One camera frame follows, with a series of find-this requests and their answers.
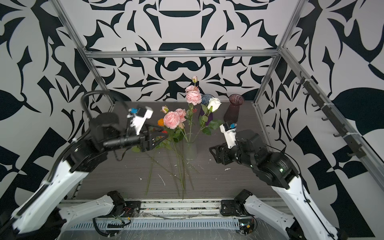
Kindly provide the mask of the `pink carnation stem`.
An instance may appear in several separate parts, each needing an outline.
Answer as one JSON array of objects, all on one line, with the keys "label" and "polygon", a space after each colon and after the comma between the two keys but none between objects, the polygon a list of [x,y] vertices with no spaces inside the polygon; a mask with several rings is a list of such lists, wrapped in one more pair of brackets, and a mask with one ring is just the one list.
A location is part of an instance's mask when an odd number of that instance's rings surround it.
[{"label": "pink carnation stem", "polygon": [[202,103],[202,94],[198,87],[198,77],[192,77],[192,85],[185,89],[186,101],[188,103],[188,109],[186,112],[186,120],[188,121],[189,131],[186,134],[186,140],[188,143],[191,142],[192,138],[192,127],[193,127],[193,116],[196,112],[196,106]]},{"label": "pink carnation stem", "polygon": [[186,137],[185,121],[186,110],[176,109],[171,111],[167,106],[161,108],[161,112],[164,113],[165,132],[169,134],[170,141],[175,143],[182,141]]}]

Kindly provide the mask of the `purple blue glass vase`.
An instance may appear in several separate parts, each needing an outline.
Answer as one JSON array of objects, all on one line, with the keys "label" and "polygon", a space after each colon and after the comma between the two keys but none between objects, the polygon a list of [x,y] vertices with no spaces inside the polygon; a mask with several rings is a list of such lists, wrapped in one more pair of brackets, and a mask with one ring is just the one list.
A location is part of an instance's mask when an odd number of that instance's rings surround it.
[{"label": "purple blue glass vase", "polygon": [[[202,104],[203,104],[204,106],[207,107],[207,106],[209,105],[211,99],[214,99],[214,96],[213,96],[213,95],[210,95],[210,94],[204,94],[204,95],[202,95]],[[205,113],[204,113],[204,110],[201,109],[199,116],[202,117],[204,114],[205,114]],[[213,113],[210,113],[210,114],[208,115],[208,121],[206,122],[206,127],[210,124],[210,122],[211,122],[212,120],[213,120]]]}]

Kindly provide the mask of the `white artificial rose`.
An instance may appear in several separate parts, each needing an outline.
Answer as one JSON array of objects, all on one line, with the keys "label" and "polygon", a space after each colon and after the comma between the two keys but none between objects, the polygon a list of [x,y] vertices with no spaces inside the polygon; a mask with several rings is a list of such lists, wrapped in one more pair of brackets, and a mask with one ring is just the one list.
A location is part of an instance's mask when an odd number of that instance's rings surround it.
[{"label": "white artificial rose", "polygon": [[199,117],[198,123],[200,129],[197,133],[203,133],[210,136],[212,130],[216,130],[222,124],[221,120],[210,119],[210,116],[213,115],[222,105],[222,102],[218,98],[210,98],[207,104],[202,104],[203,115]]}]

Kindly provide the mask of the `clear ribbed glass vase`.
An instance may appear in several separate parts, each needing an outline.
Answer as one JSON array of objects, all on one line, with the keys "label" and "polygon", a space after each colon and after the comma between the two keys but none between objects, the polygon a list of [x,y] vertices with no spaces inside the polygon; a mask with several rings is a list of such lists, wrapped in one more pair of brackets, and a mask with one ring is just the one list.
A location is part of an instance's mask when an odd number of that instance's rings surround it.
[{"label": "clear ribbed glass vase", "polygon": [[195,142],[188,143],[186,141],[183,142],[183,154],[184,154],[184,159],[187,161],[193,161],[197,158],[198,156],[198,150],[197,150],[197,145]]}]

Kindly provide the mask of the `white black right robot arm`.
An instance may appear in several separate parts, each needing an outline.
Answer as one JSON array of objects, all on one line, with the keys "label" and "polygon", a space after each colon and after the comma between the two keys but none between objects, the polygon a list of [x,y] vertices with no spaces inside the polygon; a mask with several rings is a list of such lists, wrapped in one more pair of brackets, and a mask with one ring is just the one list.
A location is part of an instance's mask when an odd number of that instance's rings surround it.
[{"label": "white black right robot arm", "polygon": [[278,193],[291,214],[285,214],[242,190],[233,200],[234,209],[223,206],[222,215],[247,215],[261,219],[288,240],[346,240],[345,231],[334,227],[317,207],[306,190],[301,171],[293,159],[282,152],[271,152],[261,136],[252,130],[238,132],[234,124],[221,125],[225,143],[211,147],[216,163],[238,163]]}]

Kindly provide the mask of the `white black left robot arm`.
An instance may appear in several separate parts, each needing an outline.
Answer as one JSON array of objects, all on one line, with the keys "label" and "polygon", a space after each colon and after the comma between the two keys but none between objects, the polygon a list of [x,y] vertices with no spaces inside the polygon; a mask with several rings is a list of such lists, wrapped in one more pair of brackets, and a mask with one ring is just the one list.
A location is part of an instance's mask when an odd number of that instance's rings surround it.
[{"label": "white black left robot arm", "polygon": [[99,164],[109,152],[138,148],[141,152],[155,149],[168,138],[164,128],[147,120],[153,110],[138,106],[127,108],[127,125],[122,128],[114,113],[93,117],[86,100],[93,95],[110,95],[110,91],[90,91],[81,97],[81,105],[89,120],[89,128],[73,139],[55,161],[48,178],[1,228],[3,240],[55,240],[66,229],[83,221],[112,216],[120,219],[126,202],[117,191],[74,207],[60,208],[64,197]]}]

